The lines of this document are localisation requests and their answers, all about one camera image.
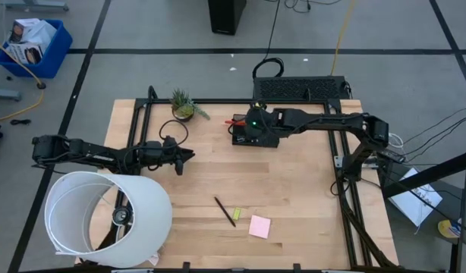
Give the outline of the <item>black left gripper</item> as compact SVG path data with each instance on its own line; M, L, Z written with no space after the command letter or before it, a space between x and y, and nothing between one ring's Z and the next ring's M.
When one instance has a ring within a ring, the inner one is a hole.
M175 165L175 172L181 176L184 170L183 160L189 160L195 156L192 149L181 148L174 137L166 136L162 144L162 162Z

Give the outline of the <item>black pen white print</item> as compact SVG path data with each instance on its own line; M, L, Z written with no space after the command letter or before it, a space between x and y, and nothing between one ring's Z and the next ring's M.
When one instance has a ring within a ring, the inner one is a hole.
M232 217L230 216L230 214L226 211L225 207L223 204L221 204L220 200L214 196L213 197L214 200L216 201L216 204L219 206L219 208L222 210L223 214L225 215L225 217L228 219L228 221L230 222L230 224L236 228L236 224L234 222L234 220L232 219Z

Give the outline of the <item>pink sticky note pad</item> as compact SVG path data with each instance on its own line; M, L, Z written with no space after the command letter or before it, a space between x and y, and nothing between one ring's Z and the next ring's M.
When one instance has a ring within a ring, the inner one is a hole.
M257 215L252 215L249 226L249 235L267 239L269 236L269 229L271 225L270 218L264 218Z

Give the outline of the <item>potted succulent black pot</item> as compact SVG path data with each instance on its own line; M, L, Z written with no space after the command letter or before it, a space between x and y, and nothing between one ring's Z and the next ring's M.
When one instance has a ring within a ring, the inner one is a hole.
M181 122L189 121L196 113L209 120L210 116L183 89L174 89L170 98L173 116Z

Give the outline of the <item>silver lamp base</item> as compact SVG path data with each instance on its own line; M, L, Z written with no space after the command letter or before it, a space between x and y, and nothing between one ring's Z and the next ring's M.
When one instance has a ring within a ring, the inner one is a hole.
M166 241L172 204L148 177L75 171L52 186L44 220L56 254L130 268Z

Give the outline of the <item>black tower box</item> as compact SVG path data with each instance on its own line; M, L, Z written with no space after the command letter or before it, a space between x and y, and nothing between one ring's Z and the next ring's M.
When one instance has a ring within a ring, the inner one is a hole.
M234 36L247 0L208 0L213 33Z

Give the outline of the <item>blue plastic bin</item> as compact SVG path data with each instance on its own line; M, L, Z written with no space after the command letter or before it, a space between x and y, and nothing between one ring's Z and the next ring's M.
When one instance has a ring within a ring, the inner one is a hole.
M38 64L22 64L7 50L9 37L0 50L0 66L17 77L32 77L52 79L58 73L62 62L68 53L73 38L60 20L40 19L21 43L37 44L43 53L43 59Z

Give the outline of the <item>black stand beam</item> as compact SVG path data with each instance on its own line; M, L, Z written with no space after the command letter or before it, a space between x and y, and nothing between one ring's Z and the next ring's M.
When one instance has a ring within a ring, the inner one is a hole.
M402 180L396 180L384 188L386 198L396 196L400 193L411 191L415 188L430 184L436 180L457 174L466 169L466 153L451 158L445 162L428 168L422 172Z

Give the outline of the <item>white paper sheet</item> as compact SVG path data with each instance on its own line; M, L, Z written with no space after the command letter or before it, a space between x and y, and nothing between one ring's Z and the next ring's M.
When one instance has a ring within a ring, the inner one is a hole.
M390 197L389 201L418 228L442 202L442 197L425 185Z

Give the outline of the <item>white printed carton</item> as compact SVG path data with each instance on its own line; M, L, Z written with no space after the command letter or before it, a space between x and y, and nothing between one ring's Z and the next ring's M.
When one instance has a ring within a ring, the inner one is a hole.
M40 22L38 18L16 19L13 22L9 41L19 43L35 25Z
M37 44L11 43L7 50L22 64L38 64L43 59L43 53Z

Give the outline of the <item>grey desk foot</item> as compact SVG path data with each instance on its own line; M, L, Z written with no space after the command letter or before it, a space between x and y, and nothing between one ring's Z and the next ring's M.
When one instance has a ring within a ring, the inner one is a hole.
M21 94L14 90L0 89L0 99L10 99L19 102L21 100Z
M55 9L58 11L69 11L66 2L55 0L0 0L0 5L5 8L23 8L30 10L33 8Z

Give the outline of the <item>yellow round item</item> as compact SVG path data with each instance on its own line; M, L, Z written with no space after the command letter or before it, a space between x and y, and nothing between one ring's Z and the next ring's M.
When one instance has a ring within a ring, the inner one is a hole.
M457 221L452 220L442 220L437 224L437 229L440 234L448 239L458 239L461 234L460 228L461 220L458 219Z

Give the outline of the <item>black aluminium table frame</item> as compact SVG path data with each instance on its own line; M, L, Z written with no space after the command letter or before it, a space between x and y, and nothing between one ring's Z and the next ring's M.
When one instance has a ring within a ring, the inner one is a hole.
M341 176L335 156L352 154L357 137L307 131L278 148L235 146L228 125L249 99L201 99L210 120L195 118L173 134L195 156L179 176L172 166L150 173L170 195L172 230L156 266L126 273L391 273L399 270L380 191ZM233 227L214 200L233 216ZM267 239L249 235L252 215L271 219Z

